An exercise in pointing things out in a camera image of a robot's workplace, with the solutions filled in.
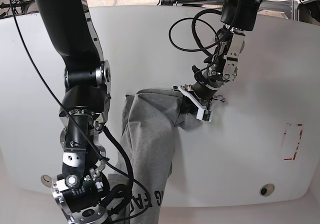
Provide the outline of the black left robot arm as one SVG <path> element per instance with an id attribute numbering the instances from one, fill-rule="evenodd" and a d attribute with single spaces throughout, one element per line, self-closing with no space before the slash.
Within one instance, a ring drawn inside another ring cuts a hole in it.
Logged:
<path id="1" fill-rule="evenodd" d="M 240 53 L 245 46 L 245 31 L 252 31 L 257 12 L 263 0 L 224 0 L 221 11 L 205 9 L 191 18 L 191 32 L 198 46 L 194 52 L 206 54 L 205 68 L 195 65 L 192 71 L 196 83 L 175 88 L 183 94 L 180 112 L 191 113 L 197 119 L 210 121 L 213 116 L 212 108 L 221 101 L 215 97 L 216 92 L 237 77 L 237 63 Z M 205 14 L 218 14 L 224 26 L 214 31 L 214 43 L 205 47 L 196 31 L 196 23 Z"/>

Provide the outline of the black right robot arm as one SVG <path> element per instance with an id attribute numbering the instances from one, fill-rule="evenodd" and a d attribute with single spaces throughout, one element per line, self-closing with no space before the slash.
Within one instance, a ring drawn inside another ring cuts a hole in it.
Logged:
<path id="1" fill-rule="evenodd" d="M 109 186 L 99 134 L 108 120 L 110 66 L 104 59 L 87 0 L 35 0 L 51 42 L 65 63 L 59 117 L 62 173 L 51 191 L 70 224 L 110 224 L 129 202 L 131 185 Z"/>

